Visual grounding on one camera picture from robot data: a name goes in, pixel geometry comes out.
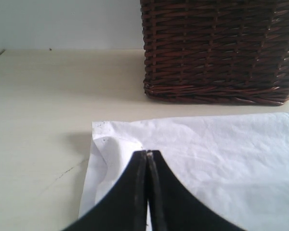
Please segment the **white wall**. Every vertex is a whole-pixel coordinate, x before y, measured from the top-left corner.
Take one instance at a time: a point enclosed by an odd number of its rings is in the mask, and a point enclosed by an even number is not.
[[[142,47],[139,0],[0,0],[0,48]]]

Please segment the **white paper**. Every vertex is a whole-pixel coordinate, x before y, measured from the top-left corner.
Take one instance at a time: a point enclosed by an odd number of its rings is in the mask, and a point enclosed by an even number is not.
[[[249,231],[289,231],[289,113],[94,122],[79,216],[118,180],[133,151],[160,150],[213,211]]]

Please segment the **table surface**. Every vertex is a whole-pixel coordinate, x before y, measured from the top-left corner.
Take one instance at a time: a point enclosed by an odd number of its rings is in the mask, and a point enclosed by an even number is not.
[[[155,102],[144,95],[143,63],[142,50],[0,56],[0,231],[58,231],[77,219],[92,121],[289,111],[289,102]]]

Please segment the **woven rattan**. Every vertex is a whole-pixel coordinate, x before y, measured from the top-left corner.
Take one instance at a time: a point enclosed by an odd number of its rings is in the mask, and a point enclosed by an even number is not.
[[[141,0],[153,99],[289,100],[289,0]]]

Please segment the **wicker basket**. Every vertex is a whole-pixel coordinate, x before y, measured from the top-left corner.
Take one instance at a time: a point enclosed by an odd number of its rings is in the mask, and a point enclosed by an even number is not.
[[[141,0],[153,99],[289,100],[289,0]]]

